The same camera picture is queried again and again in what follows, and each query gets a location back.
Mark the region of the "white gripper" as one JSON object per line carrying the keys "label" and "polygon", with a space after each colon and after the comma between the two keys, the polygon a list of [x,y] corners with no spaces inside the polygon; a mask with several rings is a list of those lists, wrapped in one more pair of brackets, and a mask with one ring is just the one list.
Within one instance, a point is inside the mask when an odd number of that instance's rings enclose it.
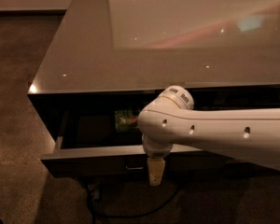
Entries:
{"label": "white gripper", "polygon": [[160,144],[142,135],[143,150],[149,156],[147,158],[148,180],[149,185],[157,187],[162,180],[165,168],[165,158],[173,148],[172,144]]}

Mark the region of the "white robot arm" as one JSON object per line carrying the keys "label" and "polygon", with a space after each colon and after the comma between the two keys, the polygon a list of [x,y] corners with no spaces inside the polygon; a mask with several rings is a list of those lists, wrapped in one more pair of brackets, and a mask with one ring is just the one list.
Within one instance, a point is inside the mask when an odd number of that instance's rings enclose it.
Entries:
{"label": "white robot arm", "polygon": [[280,108],[196,111],[190,93],[170,86],[139,113],[148,180],[158,186],[173,146],[184,145],[280,171]]}

